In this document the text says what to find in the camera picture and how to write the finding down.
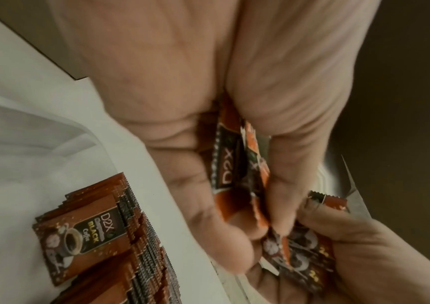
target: white surface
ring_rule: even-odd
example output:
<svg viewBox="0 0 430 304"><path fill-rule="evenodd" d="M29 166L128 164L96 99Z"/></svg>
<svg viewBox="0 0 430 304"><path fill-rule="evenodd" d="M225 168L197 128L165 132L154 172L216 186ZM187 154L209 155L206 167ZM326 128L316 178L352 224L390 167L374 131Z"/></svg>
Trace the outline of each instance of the white surface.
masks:
<svg viewBox="0 0 430 304"><path fill-rule="evenodd" d="M104 145L117 171L125 172L140 205L165 246L178 276L182 300L190 303L229 303L208 257L191 237L154 163L141 142L117 125L103 111L100 99L87 79L75 82L0 23L0 95L76 121L92 131ZM30 195L29 189L19 190ZM10 206L17 211L16 201ZM11 218L9 210L0 221L26 223L28 218ZM7 242L0 238L0 244ZM27 246L27 259L37 258ZM17 250L24 246L20 243ZM42 269L20 269L20 276L48 273ZM0 285L0 299L8 295L11 282ZM34 302L48 302L46 297Z"/></svg>

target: coffee cup illustration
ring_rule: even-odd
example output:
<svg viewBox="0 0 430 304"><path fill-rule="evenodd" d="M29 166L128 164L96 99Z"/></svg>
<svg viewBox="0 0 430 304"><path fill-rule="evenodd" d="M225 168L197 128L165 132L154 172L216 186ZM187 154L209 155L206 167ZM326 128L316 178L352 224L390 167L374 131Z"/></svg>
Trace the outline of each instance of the coffee cup illustration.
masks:
<svg viewBox="0 0 430 304"><path fill-rule="evenodd" d="M56 233L50 234L45 240L45 245L60 256L68 257L79 254L83 242L82 234L66 225L58 229Z"/></svg>

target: coffee cup graphic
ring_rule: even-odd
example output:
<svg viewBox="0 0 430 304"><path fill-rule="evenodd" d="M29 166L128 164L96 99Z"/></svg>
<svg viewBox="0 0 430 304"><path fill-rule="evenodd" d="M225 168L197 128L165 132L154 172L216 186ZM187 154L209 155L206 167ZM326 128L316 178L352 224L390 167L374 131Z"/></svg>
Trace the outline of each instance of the coffee cup graphic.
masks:
<svg viewBox="0 0 430 304"><path fill-rule="evenodd" d="M74 228L59 229L58 233L49 235L45 240L47 248L53 249L62 257L79 254L83 242L82 234Z"/></svg>

